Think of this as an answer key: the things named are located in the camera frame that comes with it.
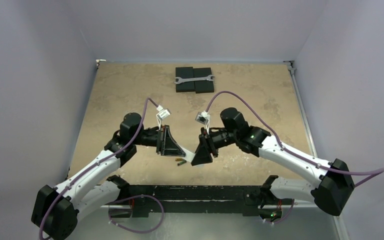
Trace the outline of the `white remote control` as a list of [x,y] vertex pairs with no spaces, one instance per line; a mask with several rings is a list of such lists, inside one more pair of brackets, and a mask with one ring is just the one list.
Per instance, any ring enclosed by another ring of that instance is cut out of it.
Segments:
[[185,156],[183,157],[183,159],[189,163],[191,163],[195,157],[195,153],[194,152],[191,152],[185,148],[182,149],[185,153]]

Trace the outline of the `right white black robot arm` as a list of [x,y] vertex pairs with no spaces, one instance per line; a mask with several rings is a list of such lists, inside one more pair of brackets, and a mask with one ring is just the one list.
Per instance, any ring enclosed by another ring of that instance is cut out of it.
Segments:
[[342,213],[355,189],[345,162],[312,157],[284,144],[261,127],[249,125],[234,107],[220,113],[223,127],[210,127],[210,118],[206,111],[199,112],[195,117],[204,127],[198,136],[199,144],[191,160],[192,166],[212,163],[220,148],[236,145],[242,152],[279,164],[302,178],[269,176],[256,195],[261,205],[291,199],[314,203],[332,216]]

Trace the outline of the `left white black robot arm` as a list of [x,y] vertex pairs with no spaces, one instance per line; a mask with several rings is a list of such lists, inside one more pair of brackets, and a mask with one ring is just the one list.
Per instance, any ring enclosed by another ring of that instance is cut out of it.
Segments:
[[112,172],[124,166],[136,153],[137,146],[154,147],[164,157],[180,157],[191,162],[194,153],[178,144],[169,125],[162,120],[169,115],[166,109],[157,115],[158,125],[144,128],[144,117],[131,112],[124,116],[103,150],[82,170],[54,187],[43,186],[37,193],[31,222],[39,227],[41,240],[65,240],[80,220],[106,204],[134,206],[138,198],[131,195],[130,184]]

